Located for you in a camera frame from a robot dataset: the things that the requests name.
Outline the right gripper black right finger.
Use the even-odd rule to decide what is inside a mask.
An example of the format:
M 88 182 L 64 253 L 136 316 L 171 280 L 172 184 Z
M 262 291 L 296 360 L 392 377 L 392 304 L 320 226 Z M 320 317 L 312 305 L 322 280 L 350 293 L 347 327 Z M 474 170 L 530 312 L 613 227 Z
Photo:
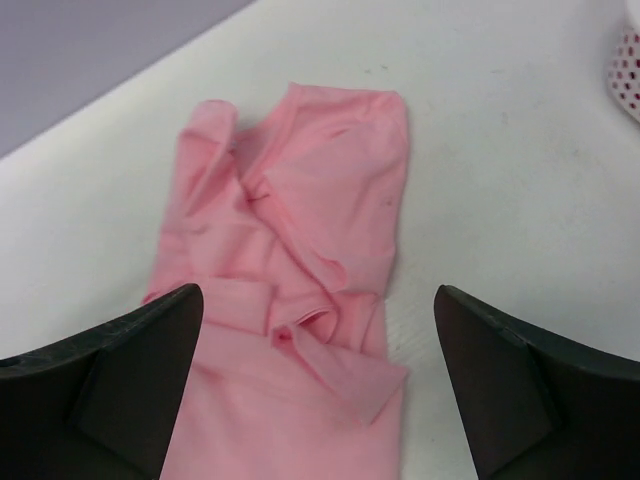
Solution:
M 439 287 L 434 316 L 479 478 L 638 478 L 638 362 L 454 286 Z

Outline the white perforated plastic basket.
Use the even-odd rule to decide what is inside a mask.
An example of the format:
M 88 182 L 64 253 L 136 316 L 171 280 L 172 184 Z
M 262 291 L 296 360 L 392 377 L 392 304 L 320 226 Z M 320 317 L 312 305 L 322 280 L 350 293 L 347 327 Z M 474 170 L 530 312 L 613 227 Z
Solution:
M 610 59 L 606 85 L 611 98 L 635 122 L 640 112 L 639 0 L 625 2 L 625 17 Z

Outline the pink t-shirt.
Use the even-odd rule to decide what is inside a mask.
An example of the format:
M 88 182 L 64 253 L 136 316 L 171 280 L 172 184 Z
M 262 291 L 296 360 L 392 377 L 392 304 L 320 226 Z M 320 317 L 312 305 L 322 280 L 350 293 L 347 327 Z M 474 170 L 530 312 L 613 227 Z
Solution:
M 395 479 L 407 370 L 385 294 L 409 138 L 393 91 L 291 84 L 240 130 L 181 131 L 146 297 L 198 285 L 204 316 L 166 479 Z

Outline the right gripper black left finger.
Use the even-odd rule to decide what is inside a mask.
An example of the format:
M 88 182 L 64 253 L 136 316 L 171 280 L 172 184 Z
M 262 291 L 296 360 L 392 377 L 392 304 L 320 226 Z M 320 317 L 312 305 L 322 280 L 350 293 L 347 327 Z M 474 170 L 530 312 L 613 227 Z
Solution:
M 157 479 L 203 319 L 181 286 L 1 362 L 4 479 Z

